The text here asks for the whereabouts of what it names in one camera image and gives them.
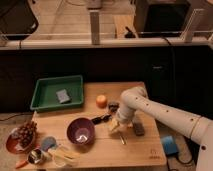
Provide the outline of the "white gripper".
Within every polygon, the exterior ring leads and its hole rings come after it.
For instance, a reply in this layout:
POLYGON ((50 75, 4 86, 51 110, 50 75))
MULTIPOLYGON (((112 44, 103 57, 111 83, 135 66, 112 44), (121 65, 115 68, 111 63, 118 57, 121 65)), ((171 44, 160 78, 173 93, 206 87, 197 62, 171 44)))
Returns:
POLYGON ((116 118, 112 118, 108 124, 108 131, 110 134, 124 132, 127 130, 126 124, 121 124, 116 118))

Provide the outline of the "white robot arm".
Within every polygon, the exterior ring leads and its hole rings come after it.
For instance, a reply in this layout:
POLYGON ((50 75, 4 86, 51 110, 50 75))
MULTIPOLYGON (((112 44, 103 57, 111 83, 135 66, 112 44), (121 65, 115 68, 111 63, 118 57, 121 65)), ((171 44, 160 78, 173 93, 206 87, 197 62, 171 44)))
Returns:
POLYGON ((213 120, 154 102, 147 97, 147 91, 141 86, 123 91, 120 98, 121 105, 110 123, 110 131, 129 124, 135 112, 142 111, 197 143, 199 154, 196 171, 213 171, 213 120))

